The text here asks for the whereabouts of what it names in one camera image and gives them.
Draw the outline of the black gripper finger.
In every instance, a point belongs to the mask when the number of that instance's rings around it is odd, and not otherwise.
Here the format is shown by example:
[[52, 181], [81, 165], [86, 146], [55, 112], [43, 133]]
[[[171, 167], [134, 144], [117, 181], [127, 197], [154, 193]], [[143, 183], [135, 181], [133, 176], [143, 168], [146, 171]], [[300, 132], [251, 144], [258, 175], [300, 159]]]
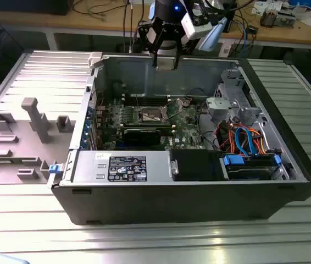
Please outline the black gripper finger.
[[161, 46], [161, 31], [156, 30], [151, 24], [144, 24], [138, 27], [138, 34], [141, 49], [148, 51], [153, 56], [153, 67], [157, 66], [158, 50]]
[[180, 56], [182, 54], [181, 34], [178, 29], [167, 29], [163, 27], [157, 34], [157, 51], [175, 50], [174, 69], [177, 68]]

